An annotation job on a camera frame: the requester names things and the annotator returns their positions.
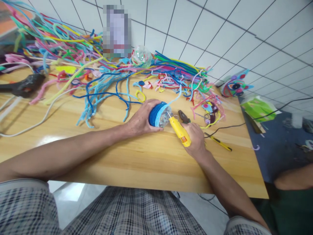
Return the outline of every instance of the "bundle of pipe cleaners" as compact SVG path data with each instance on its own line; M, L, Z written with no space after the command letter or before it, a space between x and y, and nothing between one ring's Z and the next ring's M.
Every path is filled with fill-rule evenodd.
M193 103L193 107L191 107L193 113L194 109L200 105L195 106L195 98L203 100L203 102L212 99L221 112L221 118L225 116L219 97L210 91L212 85L207 81L210 67L197 68L183 61L167 58L157 51L149 66L136 66L128 58L121 58L119 62L112 62L102 56L102 32L96 34L93 30L90 35L82 35L66 23L39 13L23 2L9 2L7 0L3 0L3 2L11 11L11 19L19 28L19 35L16 38L14 48L16 53L6 55L5 60L8 63L22 62L24 65L3 66L1 72L10 72L23 66L39 66L38 68L34 67L36 72L44 71L46 74L56 77L42 86L38 96L30 104L36 104L40 101L44 96L46 87L52 84L56 84L59 91L53 97L46 99L44 104L53 103L63 92L70 91L69 94L73 95L76 88L84 87L86 95L73 95L76 98L85 98L85 109L77 125L81 121L85 121L88 127L92 128L88 120L96 114L98 106L106 98L117 96L125 103L127 107L125 121L128 116L129 105L131 103L141 104L145 101L146 97L142 88L149 89L156 86L155 90L159 92L171 89L178 94L176 99L182 94ZM27 8L32 9L39 20L29 19L16 4L26 5ZM29 35L34 40L27 40ZM70 65L74 69L71 71L62 70L60 66L62 64ZM57 75L50 73L51 65L58 66L61 71ZM138 86L139 90L135 95L131 95L128 90L129 79L137 74L144 74L146 77L141 81L141 84L134 83L134 86ZM149 81L152 77L157 78L154 84ZM118 91L118 83L124 80L126 81L127 93ZM115 84L115 92L107 92L113 84Z

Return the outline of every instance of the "pipe cleaner animal mask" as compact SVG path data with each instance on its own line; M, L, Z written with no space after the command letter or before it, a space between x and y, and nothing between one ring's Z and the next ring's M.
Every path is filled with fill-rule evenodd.
M225 97L242 96L245 90L253 88L252 85L246 85L243 79L246 77L249 70L245 70L239 75L233 75L221 87L221 94Z

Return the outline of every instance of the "person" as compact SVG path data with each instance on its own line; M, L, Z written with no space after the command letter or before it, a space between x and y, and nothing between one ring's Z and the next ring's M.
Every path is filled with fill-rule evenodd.
M0 234L205 234L195 218L169 191L122 187L106 189L64 230L47 181L105 148L142 134L163 130L148 117L159 100L147 100L125 124L57 140L0 164ZM270 234L245 191L205 148L195 123L183 124L192 141L187 153L204 171L229 215L225 234Z
M313 163L284 171L265 184L269 199L252 202L274 234L312 234Z

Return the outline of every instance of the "forearm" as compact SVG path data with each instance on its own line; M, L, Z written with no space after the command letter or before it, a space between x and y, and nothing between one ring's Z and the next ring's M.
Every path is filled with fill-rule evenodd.
M105 148L132 136L127 125L120 125L36 147L1 163L0 181L55 178Z
M274 181L280 190L305 190L313 187L313 163L302 168L287 170Z
M207 151L199 165L206 174L211 187L230 217L239 215L268 228L262 216L252 204L243 188L221 167Z

